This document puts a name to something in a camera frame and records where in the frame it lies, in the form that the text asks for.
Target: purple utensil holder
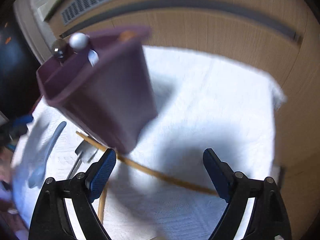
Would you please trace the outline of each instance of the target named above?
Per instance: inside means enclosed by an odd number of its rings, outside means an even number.
[[[124,31],[135,35],[122,41],[119,35]],[[149,34],[144,26],[92,32],[85,49],[73,53],[68,48],[63,65],[54,57],[48,59],[36,73],[48,105],[104,145],[121,153],[132,151],[141,129],[157,116],[141,45]],[[99,56],[93,67],[90,49]]]

